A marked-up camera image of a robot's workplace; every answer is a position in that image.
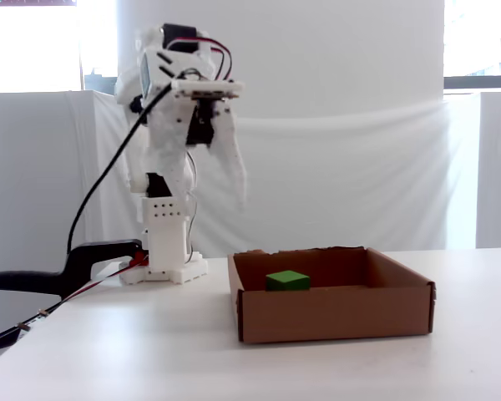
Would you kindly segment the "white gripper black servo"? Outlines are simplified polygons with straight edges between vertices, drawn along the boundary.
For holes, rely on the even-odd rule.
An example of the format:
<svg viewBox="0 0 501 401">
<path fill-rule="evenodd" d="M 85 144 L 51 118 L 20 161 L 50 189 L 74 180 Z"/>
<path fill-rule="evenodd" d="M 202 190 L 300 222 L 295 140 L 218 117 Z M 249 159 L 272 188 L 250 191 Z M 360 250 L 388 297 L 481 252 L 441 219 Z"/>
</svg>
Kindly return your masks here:
<svg viewBox="0 0 501 401">
<path fill-rule="evenodd" d="M 236 204 L 246 203 L 246 170 L 235 135 L 235 116 L 222 99 L 168 96 L 148 116 L 149 172 L 161 175 L 172 196 L 187 200 L 193 173 L 186 147 L 206 145 L 225 172 Z"/>
</svg>

